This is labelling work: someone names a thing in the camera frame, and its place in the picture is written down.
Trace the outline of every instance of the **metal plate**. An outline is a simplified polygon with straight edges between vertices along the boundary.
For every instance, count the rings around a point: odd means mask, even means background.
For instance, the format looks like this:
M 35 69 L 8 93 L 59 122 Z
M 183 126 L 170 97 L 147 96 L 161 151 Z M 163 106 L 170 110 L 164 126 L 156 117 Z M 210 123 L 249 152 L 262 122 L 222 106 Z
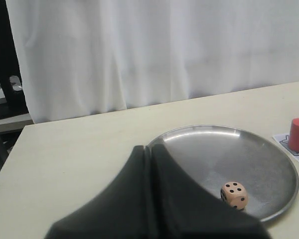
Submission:
M 242 183 L 249 195 L 246 213 L 262 222 L 286 211 L 298 193 L 299 178 L 291 160 L 275 145 L 250 132 L 196 125 L 167 132 L 149 146 L 158 143 L 218 198 L 224 183 Z

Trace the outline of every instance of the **curtain fold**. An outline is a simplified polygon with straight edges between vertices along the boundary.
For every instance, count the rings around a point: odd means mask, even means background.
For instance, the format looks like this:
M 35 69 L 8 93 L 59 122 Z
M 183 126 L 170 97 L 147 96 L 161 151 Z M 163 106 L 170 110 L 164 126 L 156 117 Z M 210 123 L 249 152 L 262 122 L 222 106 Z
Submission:
M 299 81 L 299 0 L 6 0 L 34 122 Z

